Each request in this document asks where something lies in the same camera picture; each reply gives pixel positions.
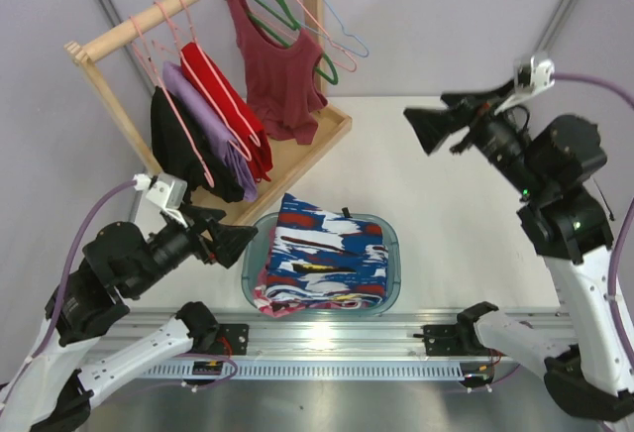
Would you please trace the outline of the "blue patterned trousers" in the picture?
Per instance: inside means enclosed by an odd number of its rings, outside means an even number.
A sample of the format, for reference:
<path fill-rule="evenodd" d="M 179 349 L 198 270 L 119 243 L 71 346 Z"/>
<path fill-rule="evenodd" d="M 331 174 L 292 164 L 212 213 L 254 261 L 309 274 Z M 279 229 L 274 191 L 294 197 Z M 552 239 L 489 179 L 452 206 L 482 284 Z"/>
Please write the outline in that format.
<path fill-rule="evenodd" d="M 369 308 L 386 300 L 389 254 L 373 222 L 286 193 L 269 242 L 255 298 L 335 309 Z"/>

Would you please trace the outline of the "light blue wire hanger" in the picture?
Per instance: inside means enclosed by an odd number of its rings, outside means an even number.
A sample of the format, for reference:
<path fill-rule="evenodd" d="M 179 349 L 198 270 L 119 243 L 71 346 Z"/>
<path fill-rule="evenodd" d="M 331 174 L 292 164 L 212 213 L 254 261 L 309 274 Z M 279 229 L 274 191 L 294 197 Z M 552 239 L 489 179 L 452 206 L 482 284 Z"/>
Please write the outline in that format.
<path fill-rule="evenodd" d="M 349 31 L 329 0 L 292 0 L 302 12 L 302 26 L 317 41 L 348 57 L 353 63 L 370 57 L 370 49 L 356 34 Z"/>

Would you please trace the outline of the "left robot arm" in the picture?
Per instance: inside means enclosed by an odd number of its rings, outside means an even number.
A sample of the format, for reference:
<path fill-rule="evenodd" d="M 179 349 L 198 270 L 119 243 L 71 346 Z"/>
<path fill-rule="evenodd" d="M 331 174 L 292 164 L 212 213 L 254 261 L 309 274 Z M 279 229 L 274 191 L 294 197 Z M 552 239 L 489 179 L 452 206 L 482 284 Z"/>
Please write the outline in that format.
<path fill-rule="evenodd" d="M 131 222 L 101 229 L 45 308 L 35 348 L 1 389 L 4 431 L 74 431 L 107 398 L 162 362 L 217 352 L 221 326 L 200 301 L 187 302 L 154 333 L 94 364 L 87 353 L 137 300 L 184 261 L 233 266 L 258 230 L 222 224 L 222 210 L 189 206 L 144 236 Z"/>

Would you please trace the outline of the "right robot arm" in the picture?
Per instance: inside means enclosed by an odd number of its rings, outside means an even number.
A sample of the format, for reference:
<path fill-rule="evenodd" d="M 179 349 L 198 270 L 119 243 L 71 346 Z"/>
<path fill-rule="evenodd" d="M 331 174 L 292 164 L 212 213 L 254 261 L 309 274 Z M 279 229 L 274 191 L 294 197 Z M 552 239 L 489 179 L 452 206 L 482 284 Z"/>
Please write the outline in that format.
<path fill-rule="evenodd" d="M 483 301 L 457 315 L 447 332 L 422 334 L 433 354 L 498 353 L 540 378 L 567 414 L 618 422 L 633 412 L 633 325 L 620 294 L 623 247 L 585 182 L 605 166 L 597 126 L 576 114 L 556 117 L 530 136 L 509 116 L 527 92 L 507 83 L 488 92 L 445 93 L 443 107 L 403 114 L 427 154 L 462 132 L 453 154 L 476 148 L 520 195 L 521 227 L 541 257 L 575 332 L 556 342 Z"/>

